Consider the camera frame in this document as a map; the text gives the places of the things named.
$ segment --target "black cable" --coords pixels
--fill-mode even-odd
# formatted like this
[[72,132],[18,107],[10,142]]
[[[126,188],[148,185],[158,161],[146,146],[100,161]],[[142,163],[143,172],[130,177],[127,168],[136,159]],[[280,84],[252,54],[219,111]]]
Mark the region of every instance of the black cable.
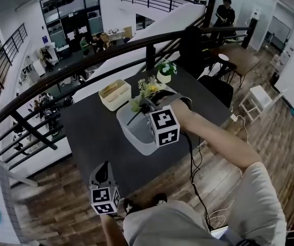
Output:
[[206,224],[208,226],[208,229],[210,231],[213,231],[214,228],[211,226],[210,224],[210,221],[209,221],[209,215],[208,215],[208,212],[207,212],[207,208],[203,202],[203,200],[201,199],[198,191],[197,191],[197,188],[193,182],[193,179],[194,179],[194,176],[196,175],[196,173],[200,170],[199,166],[201,165],[202,161],[203,161],[203,156],[202,156],[202,153],[200,151],[200,138],[199,138],[199,145],[198,145],[198,150],[199,150],[199,154],[202,158],[201,162],[199,163],[198,166],[196,166],[195,162],[194,162],[194,159],[193,159],[193,155],[192,155],[192,143],[191,143],[191,139],[189,138],[189,136],[186,134],[186,133],[181,133],[182,135],[184,135],[186,138],[187,138],[187,141],[188,141],[188,144],[189,144],[189,152],[190,152],[190,182],[193,186],[193,189],[194,189],[194,193],[195,195],[198,197],[199,201],[201,202],[201,204],[204,206],[205,208],[205,212],[204,212],[204,217],[205,217],[205,221],[206,221]]
[[133,116],[133,118],[131,118],[131,120],[128,122],[127,126],[130,125],[130,123],[136,118],[136,116],[138,116],[141,112],[141,109]]

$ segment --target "yellow flower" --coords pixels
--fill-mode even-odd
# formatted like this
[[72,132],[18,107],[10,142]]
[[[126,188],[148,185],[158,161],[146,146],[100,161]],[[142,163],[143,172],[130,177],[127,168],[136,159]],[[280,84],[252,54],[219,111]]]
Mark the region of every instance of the yellow flower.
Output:
[[151,92],[155,92],[155,91],[157,91],[158,89],[157,89],[157,87],[156,86],[150,86],[150,91]]

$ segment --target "dark gray tabletop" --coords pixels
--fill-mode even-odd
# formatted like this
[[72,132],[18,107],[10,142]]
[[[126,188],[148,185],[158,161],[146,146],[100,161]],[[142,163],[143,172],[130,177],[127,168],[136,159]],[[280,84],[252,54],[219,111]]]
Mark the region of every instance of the dark gray tabletop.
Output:
[[[132,86],[132,96],[139,93],[138,80],[156,74],[156,70],[140,72],[126,79]],[[192,99],[192,110],[221,126],[229,117],[229,110],[202,84],[184,69],[172,76],[168,86]],[[95,93],[71,107],[61,110],[70,149],[80,170],[83,182],[88,185],[90,173],[101,163],[111,163],[120,195],[127,196],[159,176],[189,153],[188,142],[180,135],[178,142],[158,148],[150,156],[142,155],[124,136],[116,118]],[[198,138],[190,135],[193,147]]]

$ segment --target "potted plant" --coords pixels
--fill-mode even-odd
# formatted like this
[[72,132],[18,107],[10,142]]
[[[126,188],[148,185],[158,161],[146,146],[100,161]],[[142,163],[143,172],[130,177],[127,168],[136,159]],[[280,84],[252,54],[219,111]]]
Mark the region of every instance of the potted plant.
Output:
[[161,83],[169,83],[171,81],[171,75],[177,74],[177,66],[173,62],[170,62],[168,60],[162,61],[158,66],[158,73],[157,73],[157,79]]

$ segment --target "black chair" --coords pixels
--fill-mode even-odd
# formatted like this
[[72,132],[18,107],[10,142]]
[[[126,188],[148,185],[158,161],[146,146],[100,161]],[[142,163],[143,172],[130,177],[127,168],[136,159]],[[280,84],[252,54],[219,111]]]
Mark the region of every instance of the black chair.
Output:
[[233,87],[224,81],[212,76],[202,76],[198,81],[207,88],[227,108],[230,107],[233,97]]
[[206,66],[212,60],[206,48],[213,48],[213,43],[209,43],[209,38],[203,35],[202,31],[195,26],[185,29],[179,44],[180,59],[178,64],[182,66],[194,78],[203,73]]

